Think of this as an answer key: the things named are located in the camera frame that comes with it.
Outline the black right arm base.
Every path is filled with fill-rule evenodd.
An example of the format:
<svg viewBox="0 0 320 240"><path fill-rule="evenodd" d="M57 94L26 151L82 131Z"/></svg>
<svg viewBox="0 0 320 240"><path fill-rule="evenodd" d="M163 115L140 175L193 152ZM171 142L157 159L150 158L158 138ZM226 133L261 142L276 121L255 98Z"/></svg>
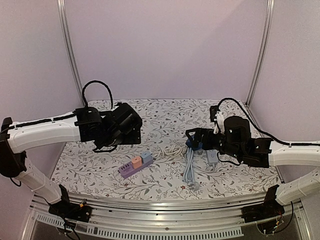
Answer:
<svg viewBox="0 0 320 240"><path fill-rule="evenodd" d="M268 188L262 203L241 208L241 218L245 223L276 217L285 213L284 206L276 201L279 185Z"/></svg>

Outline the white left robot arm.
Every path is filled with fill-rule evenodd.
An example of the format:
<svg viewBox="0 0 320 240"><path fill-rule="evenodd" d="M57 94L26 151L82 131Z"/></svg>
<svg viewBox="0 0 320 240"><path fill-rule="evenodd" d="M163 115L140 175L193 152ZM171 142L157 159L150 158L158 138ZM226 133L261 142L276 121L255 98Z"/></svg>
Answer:
<svg viewBox="0 0 320 240"><path fill-rule="evenodd" d="M85 106L30 122L14 122L7 117L0 131L0 174L27 185L49 204L55 204L63 217L70 217L75 210L67 191L37 169L26 151L57 143L93 142L95 152L108 153L120 145L140 144L142 124L139 114L122 102L107 111Z"/></svg>

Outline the light blue charger plug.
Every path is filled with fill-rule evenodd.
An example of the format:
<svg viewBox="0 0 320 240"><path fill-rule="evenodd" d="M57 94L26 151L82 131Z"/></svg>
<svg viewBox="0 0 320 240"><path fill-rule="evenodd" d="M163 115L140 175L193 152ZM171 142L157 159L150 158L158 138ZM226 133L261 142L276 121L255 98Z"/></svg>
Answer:
<svg viewBox="0 0 320 240"><path fill-rule="evenodd" d="M153 157L153 154L150 152L150 151L144 151L141 153L140 155L141 159L142 159L142 163L143 164L147 164L149 162L152 162L154 157Z"/></svg>

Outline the pink small charger plug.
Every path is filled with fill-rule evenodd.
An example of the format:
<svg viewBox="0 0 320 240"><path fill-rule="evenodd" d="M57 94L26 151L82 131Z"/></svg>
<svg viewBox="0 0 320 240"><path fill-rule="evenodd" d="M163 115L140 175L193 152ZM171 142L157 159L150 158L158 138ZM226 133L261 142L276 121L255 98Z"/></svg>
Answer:
<svg viewBox="0 0 320 240"><path fill-rule="evenodd" d="M142 166L142 158L140 156L136 156L131 159L131 165L133 169L138 169Z"/></svg>

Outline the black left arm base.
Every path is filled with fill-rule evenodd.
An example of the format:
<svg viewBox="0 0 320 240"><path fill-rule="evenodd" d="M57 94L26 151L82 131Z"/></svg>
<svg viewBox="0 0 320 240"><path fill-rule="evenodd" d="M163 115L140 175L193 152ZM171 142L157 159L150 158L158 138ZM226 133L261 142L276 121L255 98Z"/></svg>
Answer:
<svg viewBox="0 0 320 240"><path fill-rule="evenodd" d="M61 184L58 185L61 190L61 196L57 203L48 203L50 214L61 217L62 219L72 219L75 221L88 223L93 208L87 205L87 199L80 203L70 202L67 189Z"/></svg>

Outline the dark blue cube socket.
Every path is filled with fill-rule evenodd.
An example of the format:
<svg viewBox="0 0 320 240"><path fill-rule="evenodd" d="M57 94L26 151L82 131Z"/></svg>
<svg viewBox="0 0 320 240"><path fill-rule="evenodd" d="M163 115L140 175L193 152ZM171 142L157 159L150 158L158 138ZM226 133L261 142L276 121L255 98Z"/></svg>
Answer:
<svg viewBox="0 0 320 240"><path fill-rule="evenodd" d="M186 144L186 146L187 146L188 148L191 148L193 151L201 150L201 149L202 149L202 145L203 145L203 144L200 142L197 146L195 146L190 139L188 139L185 144Z"/></svg>

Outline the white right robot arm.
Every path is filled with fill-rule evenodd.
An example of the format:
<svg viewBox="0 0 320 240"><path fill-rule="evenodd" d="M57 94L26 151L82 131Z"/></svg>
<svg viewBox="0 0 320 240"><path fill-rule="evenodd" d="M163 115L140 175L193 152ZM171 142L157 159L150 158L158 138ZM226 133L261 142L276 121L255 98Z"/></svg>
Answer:
<svg viewBox="0 0 320 240"><path fill-rule="evenodd" d="M222 127L193 128L185 132L191 145L203 150L235 158L238 163L256 168L284 165L313 166L310 173L291 182L271 187L266 200L259 206L262 218L269 218L286 205L320 189L320 144L319 142L281 142L273 137L253 138L250 122L240 116L231 116Z"/></svg>

